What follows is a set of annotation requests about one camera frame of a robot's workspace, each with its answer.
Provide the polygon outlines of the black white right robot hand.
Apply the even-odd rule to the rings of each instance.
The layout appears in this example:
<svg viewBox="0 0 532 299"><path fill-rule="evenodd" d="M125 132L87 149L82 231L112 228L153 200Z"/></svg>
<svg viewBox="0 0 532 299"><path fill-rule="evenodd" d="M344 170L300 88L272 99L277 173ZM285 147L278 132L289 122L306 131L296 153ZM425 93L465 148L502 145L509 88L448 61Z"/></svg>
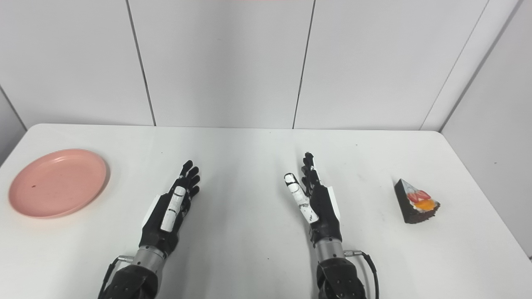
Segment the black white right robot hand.
<svg viewBox="0 0 532 299"><path fill-rule="evenodd" d="M305 153L301 170L301 181L298 181L293 173L285 174L284 181L310 226L309 234L313 247L321 241L341 242L340 219L335 213L329 189L320 181L312 153Z"/></svg>

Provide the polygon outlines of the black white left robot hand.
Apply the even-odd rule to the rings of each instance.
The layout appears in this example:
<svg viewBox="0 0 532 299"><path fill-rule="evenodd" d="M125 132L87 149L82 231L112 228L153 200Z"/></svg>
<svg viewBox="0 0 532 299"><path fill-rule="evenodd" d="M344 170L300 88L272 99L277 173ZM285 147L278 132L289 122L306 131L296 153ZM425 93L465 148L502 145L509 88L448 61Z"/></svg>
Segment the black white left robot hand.
<svg viewBox="0 0 532 299"><path fill-rule="evenodd" d="M199 168L188 160L169 191L157 198L141 231L140 248L156 248L167 258L177 247L178 232L192 199L200 191Z"/></svg>

